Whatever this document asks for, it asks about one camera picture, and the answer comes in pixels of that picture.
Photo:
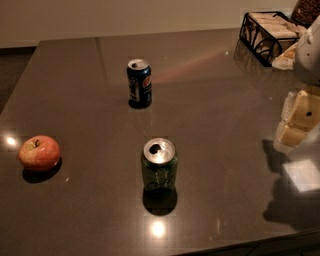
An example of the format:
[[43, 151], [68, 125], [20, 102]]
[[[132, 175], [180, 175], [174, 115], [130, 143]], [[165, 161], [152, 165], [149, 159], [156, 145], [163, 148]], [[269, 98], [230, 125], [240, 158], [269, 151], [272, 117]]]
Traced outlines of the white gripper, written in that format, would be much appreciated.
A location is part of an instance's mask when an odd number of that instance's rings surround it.
[[[298, 41], [293, 64], [295, 76], [320, 86], [320, 16]], [[320, 88], [289, 92], [275, 135], [276, 147], [298, 147], [320, 122]]]

